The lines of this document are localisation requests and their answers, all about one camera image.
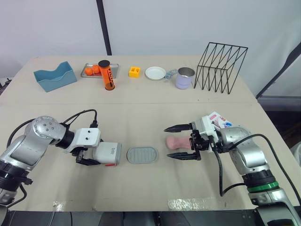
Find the gray tray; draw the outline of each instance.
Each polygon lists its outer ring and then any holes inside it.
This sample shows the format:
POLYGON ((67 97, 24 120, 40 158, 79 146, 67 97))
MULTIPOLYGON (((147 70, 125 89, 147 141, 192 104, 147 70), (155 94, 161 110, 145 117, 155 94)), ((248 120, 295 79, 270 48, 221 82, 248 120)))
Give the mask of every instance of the gray tray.
POLYGON ((152 163, 158 157, 158 152, 153 147, 131 147, 127 151, 127 160, 130 163, 152 163))
MULTIPOLYGON (((83 77, 83 78, 101 79, 102 78, 101 75, 100 76, 93 76, 93 75, 87 76, 85 74, 85 69, 87 67, 92 67, 93 65, 98 65, 98 64, 89 64, 89 63, 86 63, 85 66, 84 66, 84 68, 83 68, 83 70, 80 73, 81 77, 83 77)), ((110 64, 110 66, 111 66, 112 76, 115 79, 117 77, 117 71, 118 71, 119 65, 118 64, 110 64)))

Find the pink object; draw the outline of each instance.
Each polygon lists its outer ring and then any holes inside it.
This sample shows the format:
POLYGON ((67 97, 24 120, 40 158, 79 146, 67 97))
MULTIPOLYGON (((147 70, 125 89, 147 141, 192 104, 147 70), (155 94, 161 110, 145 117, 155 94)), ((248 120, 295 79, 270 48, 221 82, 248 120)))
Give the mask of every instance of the pink object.
POLYGON ((190 137, 167 137, 166 145, 171 150, 177 148, 191 149, 189 138, 190 137))

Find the table surface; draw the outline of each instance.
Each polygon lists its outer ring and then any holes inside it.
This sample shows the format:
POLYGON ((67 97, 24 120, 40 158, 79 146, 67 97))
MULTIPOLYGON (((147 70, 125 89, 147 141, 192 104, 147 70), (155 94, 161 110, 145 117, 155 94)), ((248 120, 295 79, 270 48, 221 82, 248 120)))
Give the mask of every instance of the table surface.
MULTIPOLYGON (((252 133, 265 134, 272 142, 285 170, 301 190, 301 170, 276 128, 261 106, 238 77, 231 94, 201 90, 192 86, 179 90, 174 79, 151 81, 144 76, 149 66, 168 70, 187 66, 195 68, 199 56, 43 56, 31 59, 0 96, 2 136, 5 150, 11 131, 23 121, 49 115, 58 121, 84 109, 98 111, 102 139, 121 142, 117 167, 83 166, 61 149, 50 146, 39 164, 29 174, 34 181, 26 186, 27 198, 16 210, 35 211, 160 211, 253 209, 245 187, 236 187, 224 197, 218 192, 218 164, 212 153, 202 152, 201 161, 180 161, 166 157, 172 153, 165 145, 168 134, 163 129, 195 121, 217 111, 234 124, 252 133), (101 79, 81 78, 85 63, 108 59, 119 64, 116 88, 106 91, 101 79), (46 93, 35 81, 36 70, 54 70, 68 61, 78 78, 76 83, 46 93), (139 66, 139 79, 129 78, 131 66, 139 66), (159 158, 155 163, 131 164, 126 153, 133 146, 153 146, 159 158)), ((72 129, 88 127, 93 114, 80 116, 72 129)), ((270 168, 293 205, 297 199, 277 165, 268 145, 260 138, 270 168)), ((230 156, 221 154, 224 187, 242 182, 230 156)))

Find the black wire rack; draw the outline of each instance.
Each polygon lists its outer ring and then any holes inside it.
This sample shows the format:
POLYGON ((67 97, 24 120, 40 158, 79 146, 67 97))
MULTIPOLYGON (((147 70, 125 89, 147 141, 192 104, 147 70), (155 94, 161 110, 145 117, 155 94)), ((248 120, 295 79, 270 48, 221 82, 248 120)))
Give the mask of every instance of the black wire rack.
POLYGON ((228 94, 233 89, 234 83, 244 62, 248 48, 221 43, 208 43, 197 67, 194 88, 197 84, 208 91, 213 89, 228 94))

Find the gray soap dish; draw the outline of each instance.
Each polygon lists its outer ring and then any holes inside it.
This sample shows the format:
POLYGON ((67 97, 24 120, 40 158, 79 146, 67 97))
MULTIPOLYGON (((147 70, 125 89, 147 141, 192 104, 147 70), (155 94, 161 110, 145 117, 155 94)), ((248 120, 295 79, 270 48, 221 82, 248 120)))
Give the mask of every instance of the gray soap dish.
POLYGON ((130 163, 152 163, 156 161, 158 152, 153 147, 131 147, 127 151, 127 160, 130 163))

